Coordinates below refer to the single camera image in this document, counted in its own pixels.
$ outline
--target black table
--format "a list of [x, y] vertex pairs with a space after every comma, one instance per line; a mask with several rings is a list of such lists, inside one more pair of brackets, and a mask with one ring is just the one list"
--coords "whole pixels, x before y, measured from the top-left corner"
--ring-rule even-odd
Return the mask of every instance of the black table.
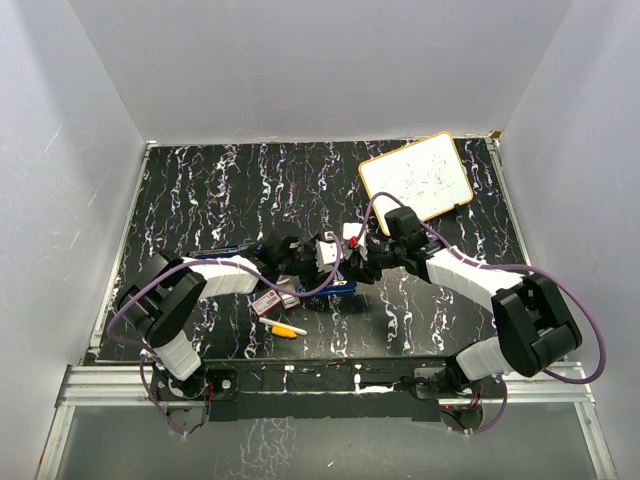
[[[115, 288], [160, 250], [191, 250], [256, 241], [282, 224], [301, 236], [339, 232], [362, 219], [368, 197], [358, 165], [408, 141], [159, 146], [149, 152]], [[462, 251], [490, 263], [523, 254], [484, 138], [457, 139], [473, 201], [430, 222]], [[372, 216], [370, 229], [377, 229]], [[109, 321], [113, 310], [108, 312]], [[354, 296], [309, 299], [269, 315], [308, 331], [273, 337], [245, 295], [200, 302], [185, 330], [205, 359], [448, 355], [494, 335], [489, 312], [465, 297], [398, 268]], [[120, 334], [135, 336], [126, 325]], [[85, 363], [129, 362], [135, 348], [103, 335]]]

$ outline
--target cable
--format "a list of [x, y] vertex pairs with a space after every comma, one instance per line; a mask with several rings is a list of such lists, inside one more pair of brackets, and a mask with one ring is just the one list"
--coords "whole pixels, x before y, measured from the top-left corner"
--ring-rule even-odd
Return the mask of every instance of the cable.
[[502, 378], [502, 375], [496, 376], [496, 380], [498, 380], [498, 383], [500, 383], [500, 385], [502, 386], [502, 404], [500, 405], [500, 410], [498, 410], [496, 416], [493, 417], [493, 420], [491, 420], [486, 425], [481, 426], [480, 428], [478, 428], [478, 430], [474, 430], [473, 433], [482, 433], [489, 430], [500, 421], [502, 415], [504, 415], [504, 411], [507, 409], [507, 399], [509, 398], [509, 389], [507, 388], [507, 383], [504, 381], [504, 378]]
[[484, 393], [484, 385], [480, 385], [480, 388], [476, 389], [476, 391], [473, 393], [473, 398], [471, 400], [471, 403], [469, 405], [465, 405], [463, 407], [461, 407], [463, 410], [470, 410], [474, 407], [476, 407], [478, 405], [478, 403], [480, 403], [480, 398], [482, 397], [482, 394]]
[[200, 422], [198, 425], [196, 425], [195, 427], [193, 427], [191, 430], [189, 430], [187, 432], [187, 435], [191, 435], [193, 432], [195, 432], [197, 429], [199, 429], [200, 427], [203, 427], [204, 424], [207, 423], [206, 420], [203, 422]]
[[162, 408], [162, 405], [160, 405], [160, 402], [151, 391], [151, 387], [149, 387], [149, 384], [147, 383], [147, 378], [144, 376], [144, 365], [145, 365], [146, 359], [147, 359], [146, 355], [142, 355], [142, 358], [140, 359], [140, 378], [142, 379], [142, 385], [144, 386], [144, 389], [147, 391], [147, 396], [149, 397], [149, 400], [151, 400], [151, 403], [155, 405], [155, 407], [158, 409], [160, 414], [167, 420], [167, 423], [169, 424], [169, 426], [173, 430], [175, 430], [177, 433], [182, 435], [183, 437], [186, 437], [189, 434], [189, 432], [187, 432], [184, 428], [182, 428], [180, 425], [178, 425], [176, 422], [173, 421], [173, 419], [169, 416], [169, 414], [165, 411], [165, 409]]
[[458, 425], [460, 425], [460, 428], [461, 428], [463, 431], [467, 429], [467, 427], [465, 427], [465, 426], [462, 424], [462, 422], [460, 421], [460, 419], [459, 419], [458, 417], [456, 417], [453, 413], [451, 413], [451, 412], [447, 412], [446, 410], [444, 410], [444, 409], [442, 409], [442, 408], [440, 409], [440, 413], [444, 413], [445, 415], [448, 415], [448, 416], [449, 416], [449, 417], [451, 417], [453, 420], [455, 420], [455, 422], [456, 422]]
[[[223, 265], [223, 266], [227, 266], [227, 267], [240, 268], [241, 270], [244, 270], [244, 271], [249, 272], [252, 275], [256, 276], [259, 280], [261, 280], [263, 283], [265, 283], [267, 286], [273, 288], [274, 290], [277, 290], [277, 291], [282, 292], [282, 293], [287, 293], [289, 295], [294, 295], [294, 296], [297, 296], [297, 297], [312, 297], [313, 295], [315, 295], [316, 293], [320, 292], [327, 285], [329, 285], [329, 283], [331, 283], [333, 281], [333, 279], [336, 276], [336, 273], [338, 272], [338, 268], [340, 267], [340, 259], [342, 258], [342, 245], [340, 245], [340, 239], [334, 233], [330, 233], [330, 235], [333, 238], [333, 241], [335, 242], [337, 250], [338, 250], [337, 260], [334, 263], [333, 268], [331, 269], [331, 272], [329, 273], [329, 276], [327, 277], [327, 279], [324, 282], [322, 282], [318, 287], [314, 288], [313, 290], [310, 290], [308, 292], [288, 291], [288, 290], [280, 287], [279, 285], [271, 283], [269, 280], [267, 280], [265, 277], [263, 277], [259, 272], [256, 272], [252, 268], [247, 267], [247, 266], [242, 265], [242, 264], [234, 263], [234, 262], [231, 262], [231, 261], [228, 261], [228, 260], [202, 259], [202, 260], [194, 260], [192, 262], [184, 262], [184, 263], [181, 263], [180, 265], [177, 265], [177, 266], [167, 270], [165, 273], [163, 273], [159, 277], [155, 278], [147, 286], [145, 286], [142, 290], [140, 290], [136, 295], [134, 295], [127, 303], [125, 303], [122, 306], [122, 308], [120, 308], [120, 310], [118, 310], [118, 312], [115, 314], [115, 316], [113, 317], [113, 319], [109, 323], [109, 326], [107, 327], [107, 336], [111, 340], [116, 341], [116, 342], [127, 343], [129, 345], [141, 346], [141, 348], [143, 348], [145, 350], [148, 350], [153, 354], [153, 349], [151, 349], [147, 344], [145, 344], [143, 342], [140, 342], [140, 341], [131, 340], [131, 339], [119, 336], [119, 335], [115, 335], [115, 333], [114, 333], [115, 327], [116, 327], [116, 325], [118, 325], [118, 323], [120, 321], [122, 321], [122, 318], [124, 317], [124, 314], [127, 312], [127, 310], [129, 310], [134, 304], [136, 304], [142, 297], [144, 297], [147, 293], [149, 293], [157, 285], [159, 285], [160, 283], [165, 281], [167, 278], [169, 278], [170, 276], [172, 276], [176, 272], [179, 272], [180, 270], [182, 270], [184, 268], [188, 268], [189, 266], [196, 266], [196, 265]], [[187, 432], [184, 428], [182, 428], [180, 425], [178, 425], [177, 423], [175, 423], [171, 419], [171, 417], [167, 414], [167, 412], [164, 410], [164, 408], [162, 408], [162, 406], [160, 405], [160, 402], [158, 401], [156, 396], [151, 391], [151, 388], [149, 387], [149, 384], [147, 383], [147, 379], [144, 376], [144, 364], [145, 364], [146, 358], [147, 358], [147, 355], [144, 354], [142, 356], [141, 360], [140, 360], [140, 378], [142, 380], [142, 385], [144, 386], [144, 389], [147, 392], [147, 396], [149, 397], [149, 400], [151, 400], [151, 403], [153, 403], [155, 405], [155, 407], [158, 409], [160, 414], [167, 420], [167, 423], [171, 426], [171, 428], [173, 430], [175, 430], [176, 432], [180, 433], [182, 436], [186, 437], [189, 434], [189, 432]]]
[[314, 288], [313, 290], [309, 290], [308, 292], [296, 292], [296, 291], [287, 290], [286, 288], [283, 288], [280, 285], [276, 285], [275, 283], [270, 282], [264, 276], [262, 276], [260, 272], [257, 272], [251, 267], [247, 267], [246, 265], [232, 262], [230, 260], [209, 258], [209, 259], [193, 260], [190, 262], [183, 262], [180, 265], [176, 265], [175, 267], [170, 268], [162, 275], [154, 278], [151, 282], [149, 282], [147, 286], [145, 286], [142, 290], [140, 290], [137, 294], [135, 294], [127, 303], [125, 303], [122, 306], [122, 308], [120, 308], [120, 310], [118, 310], [115, 316], [111, 319], [111, 322], [109, 322], [109, 325], [107, 327], [107, 336], [109, 337], [109, 339], [115, 342], [141, 346], [144, 349], [151, 350], [149, 346], [146, 345], [145, 343], [142, 343], [140, 341], [134, 341], [129, 338], [122, 337], [120, 335], [116, 335], [115, 334], [116, 326], [122, 321], [124, 314], [127, 312], [127, 310], [129, 310], [133, 305], [135, 305], [147, 293], [149, 293], [151, 290], [156, 288], [156, 286], [158, 286], [160, 283], [164, 282], [167, 278], [171, 277], [172, 275], [179, 272], [180, 270], [183, 270], [189, 267], [195, 267], [197, 265], [222, 265], [225, 267], [239, 268], [240, 270], [244, 270], [245, 272], [250, 273], [254, 277], [258, 278], [262, 283], [264, 283], [268, 287], [271, 287], [273, 290], [276, 290], [278, 292], [292, 295], [294, 297], [301, 297], [301, 298], [313, 297], [314, 295], [322, 291], [325, 287], [327, 287], [331, 282], [333, 282], [333, 279], [335, 278], [336, 274], [338, 273], [338, 269], [340, 268], [340, 259], [342, 258], [342, 245], [340, 244], [340, 239], [335, 233], [331, 232], [329, 233], [329, 235], [333, 238], [333, 241], [335, 242], [338, 250], [337, 260], [333, 264], [333, 268], [331, 269], [331, 272], [329, 273], [329, 276], [326, 278], [326, 280], [322, 282], [319, 286]]
[[[364, 219], [362, 221], [362, 228], [360, 229], [360, 233], [358, 234], [358, 237], [357, 237], [358, 239], [362, 237], [362, 235], [364, 234], [364, 231], [367, 228], [367, 222], [369, 221], [369, 216], [371, 215], [371, 210], [373, 208], [374, 200], [381, 196], [390, 198], [401, 207], [405, 206], [404, 203], [402, 203], [400, 200], [398, 200], [396, 197], [394, 197], [390, 193], [378, 192], [375, 195], [373, 195], [371, 197], [371, 200], [369, 201], [369, 205], [367, 206], [367, 211], [365, 212]], [[566, 293], [567, 296], [573, 301], [573, 303], [576, 304], [576, 306], [582, 311], [582, 313], [586, 317], [587, 321], [589, 322], [589, 325], [591, 325], [591, 329], [593, 330], [593, 333], [596, 337], [596, 341], [598, 343], [599, 358], [598, 358], [598, 366], [596, 367], [595, 371], [591, 375], [585, 378], [566, 378], [548, 369], [544, 369], [543, 372], [549, 375], [550, 377], [555, 378], [556, 380], [560, 380], [564, 383], [570, 383], [573, 385], [585, 385], [587, 383], [591, 383], [597, 380], [598, 378], [600, 378], [607, 364], [607, 348], [604, 343], [604, 337], [598, 325], [598, 321], [595, 319], [593, 314], [589, 311], [587, 306], [582, 302], [582, 300], [578, 298], [578, 295], [576, 295], [575, 292], [573, 292], [573, 290], [567, 287], [560, 279], [558, 279], [554, 275], [538, 267], [533, 267], [531, 265], [520, 265], [520, 264], [514, 264], [514, 263], [505, 264], [505, 265], [489, 265], [487, 263], [482, 263], [472, 258], [469, 258], [466, 255], [462, 254], [457, 248], [453, 247], [451, 243], [444, 236], [436, 232], [432, 227], [427, 225], [425, 222], [420, 220], [420, 224], [431, 235], [433, 235], [440, 242], [442, 242], [445, 248], [447, 248], [454, 257], [456, 257], [458, 260], [460, 260], [461, 262], [467, 265], [471, 265], [472, 267], [477, 267], [482, 270], [506, 270], [506, 271], [516, 271], [516, 272], [528, 271], [528, 272], [537, 273], [538, 275], [542, 275], [543, 277], [546, 277], [549, 280], [551, 280], [551, 282], [553, 282], [560, 290]]]
[[[362, 227], [360, 229], [360, 232], [358, 233], [357, 239], [359, 240], [362, 235], [364, 234], [366, 228], [367, 228], [367, 222], [369, 221], [369, 217], [371, 215], [371, 211], [373, 209], [373, 203], [374, 201], [381, 197], [381, 196], [385, 196], [390, 198], [391, 200], [393, 200], [394, 202], [396, 202], [398, 205], [400, 205], [401, 207], [404, 207], [405, 205], [398, 200], [396, 197], [394, 197], [393, 195], [386, 193], [386, 192], [378, 192], [375, 195], [373, 195], [371, 197], [371, 199], [369, 200], [369, 204], [367, 205], [367, 210], [365, 212], [364, 215], [364, 219], [362, 221]], [[587, 383], [591, 383], [595, 380], [597, 380], [601, 375], [602, 372], [605, 369], [606, 366], [606, 361], [607, 361], [607, 352], [606, 352], [606, 347], [605, 347], [605, 343], [604, 343], [604, 338], [602, 336], [602, 332], [597, 324], [596, 319], [593, 317], [593, 315], [591, 314], [591, 312], [589, 311], [589, 309], [586, 307], [586, 305], [578, 298], [578, 296], [571, 290], [569, 289], [566, 285], [564, 285], [559, 279], [557, 279], [555, 276], [551, 275], [550, 273], [546, 272], [545, 270], [538, 268], [538, 267], [533, 267], [530, 265], [519, 265], [519, 264], [506, 264], [506, 265], [489, 265], [486, 263], [482, 263], [479, 262], [477, 260], [473, 260], [469, 257], [466, 257], [465, 255], [463, 255], [462, 253], [460, 253], [455, 247], [453, 247], [451, 245], [451, 243], [444, 237], [442, 236], [440, 233], [436, 232], [432, 227], [430, 227], [428, 224], [426, 224], [425, 222], [423, 222], [422, 220], [420, 220], [420, 224], [422, 225], [422, 227], [427, 230], [431, 235], [433, 235], [435, 238], [437, 238], [440, 242], [442, 242], [442, 244], [452, 253], [452, 255], [454, 255], [456, 258], [458, 258], [461, 262], [466, 263], [467, 265], [471, 265], [477, 268], [481, 268], [484, 270], [510, 270], [510, 271], [518, 271], [518, 272], [522, 272], [522, 271], [529, 271], [529, 272], [534, 272], [537, 273], [539, 275], [542, 275], [546, 278], [548, 278], [549, 280], [551, 280], [551, 282], [553, 282], [558, 288], [560, 288], [563, 292], [565, 292], [567, 294], [567, 296], [576, 304], [576, 306], [582, 311], [582, 313], [585, 315], [585, 317], [587, 318], [587, 321], [589, 322], [589, 324], [591, 325], [593, 332], [596, 336], [596, 340], [598, 343], [598, 349], [600, 352], [599, 355], [599, 360], [598, 360], [598, 366], [595, 370], [595, 372], [591, 375], [589, 375], [586, 378], [583, 379], [574, 379], [574, 378], [565, 378], [562, 377], [554, 372], [551, 372], [547, 369], [544, 370], [544, 372], [557, 379], [560, 380], [562, 382], [565, 383], [570, 383], [570, 384], [587, 384]], [[120, 343], [127, 343], [127, 344], [133, 344], [136, 346], [141, 346], [144, 349], [150, 350], [153, 353], [153, 350], [151, 350], [149, 348], [149, 346], [147, 346], [145, 343], [143, 342], [139, 342], [139, 341], [135, 341], [135, 340], [131, 340], [125, 337], [121, 337], [118, 335], [115, 335], [114, 331], [115, 331], [115, 327], [116, 325], [118, 325], [118, 323], [122, 320], [124, 314], [126, 313], [126, 311], [131, 308], [135, 303], [137, 303], [142, 297], [144, 297], [148, 292], [150, 292], [152, 289], [154, 289], [157, 285], [159, 285], [160, 283], [162, 283], [164, 280], [166, 280], [167, 278], [169, 278], [170, 276], [172, 276], [173, 274], [175, 274], [176, 272], [184, 269], [184, 268], [188, 268], [189, 266], [196, 266], [196, 265], [222, 265], [222, 266], [229, 266], [229, 267], [235, 267], [235, 268], [239, 268], [241, 270], [244, 270], [252, 275], [254, 275], [255, 277], [257, 277], [260, 281], [262, 281], [265, 285], [271, 287], [272, 289], [288, 294], [288, 295], [292, 295], [292, 296], [296, 296], [296, 297], [312, 297], [315, 294], [317, 294], [318, 292], [320, 292], [321, 290], [323, 290], [326, 286], [328, 286], [333, 279], [335, 278], [338, 269], [340, 267], [340, 259], [342, 258], [342, 245], [340, 244], [340, 239], [334, 234], [334, 233], [330, 233], [331, 237], [333, 238], [333, 241], [336, 244], [337, 250], [338, 250], [338, 260], [334, 263], [333, 268], [331, 269], [331, 273], [329, 274], [329, 276], [327, 277], [327, 279], [322, 282], [322, 284], [320, 284], [318, 287], [314, 288], [313, 290], [310, 290], [308, 292], [295, 292], [295, 291], [288, 291], [282, 287], [280, 287], [279, 285], [276, 285], [274, 283], [271, 283], [269, 280], [267, 280], [264, 276], [262, 276], [259, 272], [253, 270], [250, 267], [247, 267], [245, 265], [241, 265], [238, 263], [234, 263], [228, 260], [221, 260], [221, 259], [202, 259], [202, 260], [194, 260], [192, 262], [185, 262], [182, 263], [180, 265], [177, 265], [171, 269], [169, 269], [168, 271], [166, 271], [164, 274], [160, 275], [159, 277], [155, 278], [152, 282], [150, 282], [147, 286], [145, 286], [142, 290], [140, 290], [140, 292], [138, 292], [136, 295], [134, 295], [121, 309], [118, 310], [118, 312], [116, 313], [116, 315], [113, 317], [113, 319], [111, 320], [111, 322], [109, 322], [109, 326], [107, 327], [107, 336], [114, 341], [120, 342]], [[156, 408], [158, 408], [158, 410], [162, 413], [162, 415], [167, 419], [167, 422], [169, 423], [169, 425], [172, 426], [172, 428], [180, 433], [182, 433], [183, 435], [186, 435], [187, 432], [180, 427], [179, 425], [177, 425], [175, 422], [173, 422], [173, 420], [171, 420], [171, 418], [167, 415], [167, 413], [164, 411], [164, 409], [160, 406], [160, 403], [158, 402], [158, 400], [155, 398], [155, 396], [153, 395], [153, 392], [151, 392], [151, 389], [149, 388], [146, 378], [144, 377], [144, 360], [146, 359], [146, 356], [143, 356], [141, 362], [140, 362], [140, 375], [142, 377], [142, 383], [145, 387], [145, 390], [147, 391], [147, 394], [149, 395], [149, 399], [153, 402], [153, 404], [156, 406]], [[507, 392], [507, 385], [504, 382], [503, 378], [501, 376], [497, 377], [498, 381], [501, 383], [502, 388], [503, 388], [503, 392], [504, 392], [504, 399], [502, 402], [502, 405], [500, 406], [500, 410], [498, 411], [498, 414], [495, 416], [495, 418], [493, 420], [491, 420], [491, 422], [489, 422], [487, 425], [480, 427], [478, 430], [475, 431], [475, 433], [482, 433], [487, 431], [488, 429], [490, 429], [491, 427], [493, 427], [502, 417], [502, 415], [504, 414], [504, 411], [507, 407], [507, 397], [508, 397], [508, 392]]]

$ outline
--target white wall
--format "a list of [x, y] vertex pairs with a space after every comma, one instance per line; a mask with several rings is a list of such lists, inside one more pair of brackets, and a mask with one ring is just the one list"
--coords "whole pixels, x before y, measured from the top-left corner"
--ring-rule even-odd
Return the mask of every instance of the white wall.
[[502, 130], [570, 0], [71, 0], [146, 139]]
[[[640, 470], [639, 58], [637, 1], [576, 2], [502, 143], [532, 260], [568, 281], [602, 324], [609, 363], [593, 390], [623, 479]], [[592, 369], [587, 340], [580, 358]]]
[[0, 0], [0, 476], [33, 478], [144, 150], [66, 0]]

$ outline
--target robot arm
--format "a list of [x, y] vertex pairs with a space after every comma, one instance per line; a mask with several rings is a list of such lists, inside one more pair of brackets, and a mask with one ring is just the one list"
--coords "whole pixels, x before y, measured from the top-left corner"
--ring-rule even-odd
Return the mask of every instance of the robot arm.
[[[495, 317], [497, 337], [474, 343], [447, 359], [446, 369], [435, 380], [449, 390], [459, 391], [473, 381], [511, 371], [531, 377], [580, 346], [582, 338], [573, 317], [557, 287], [545, 277], [476, 266], [460, 252], [430, 241], [409, 207], [392, 210], [385, 218], [391, 239], [358, 237], [361, 225], [346, 224], [343, 239], [348, 239], [348, 248], [342, 256], [328, 235], [302, 242], [279, 231], [257, 245], [212, 251], [209, 256], [223, 258], [224, 265], [195, 262], [183, 268], [123, 316], [171, 375], [184, 382], [201, 366], [183, 331], [199, 299], [260, 289], [262, 282], [251, 272], [273, 283], [279, 275], [295, 275], [304, 288], [313, 289], [327, 279], [335, 262], [345, 280], [369, 284], [381, 278], [383, 269], [403, 266], [429, 283], [468, 297]], [[155, 254], [119, 293], [117, 308], [169, 269], [190, 262], [194, 259]]]

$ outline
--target white whiteboard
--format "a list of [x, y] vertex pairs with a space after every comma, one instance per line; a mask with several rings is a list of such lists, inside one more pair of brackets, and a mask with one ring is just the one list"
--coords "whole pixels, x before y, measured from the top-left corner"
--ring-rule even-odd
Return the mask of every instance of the white whiteboard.
[[[360, 176], [369, 198], [387, 192], [428, 220], [468, 203], [473, 198], [466, 171], [449, 132], [420, 140], [360, 164]], [[384, 215], [397, 208], [387, 198], [376, 199], [380, 228], [389, 235]]]

